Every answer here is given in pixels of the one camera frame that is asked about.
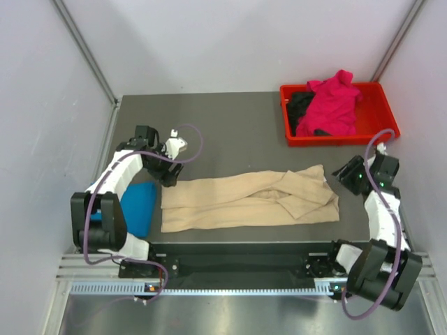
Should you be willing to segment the beige t shirt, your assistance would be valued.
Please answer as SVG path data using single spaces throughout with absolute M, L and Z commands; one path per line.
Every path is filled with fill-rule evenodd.
M 161 192 L 163 233 L 339 220 L 339 197 L 322 165 L 180 181 Z

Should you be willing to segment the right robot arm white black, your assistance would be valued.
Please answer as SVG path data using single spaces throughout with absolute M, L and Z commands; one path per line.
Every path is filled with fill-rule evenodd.
M 334 276 L 347 274 L 347 292 L 375 301 L 392 274 L 396 251 L 401 248 L 393 282 L 381 305 L 399 311 L 423 267 L 422 257 L 411 251 L 403 237 L 400 190 L 393 186 L 399 170 L 397 158 L 378 153 L 368 161 L 372 181 L 367 178 L 365 160 L 354 156 L 346 165 L 333 172 L 342 186 L 354 195 L 361 195 L 369 220 L 370 241 L 362 248 L 351 242 L 335 242 L 335 253 L 326 258 L 326 268 Z

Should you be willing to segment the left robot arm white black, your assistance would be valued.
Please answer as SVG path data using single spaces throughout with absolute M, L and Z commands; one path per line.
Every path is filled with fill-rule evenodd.
M 149 254 L 150 245 L 128 231 L 121 200 L 134 177 L 143 169 L 162 186 L 177 183 L 183 164 L 176 161 L 187 142 L 172 129 L 162 142 L 150 126 L 137 126 L 130 139 L 118 144 L 111 162 L 85 191 L 72 195 L 71 224 L 74 244 L 89 264 L 90 253 L 105 253 L 113 260 L 133 258 L 142 276 L 158 270 L 158 260 Z

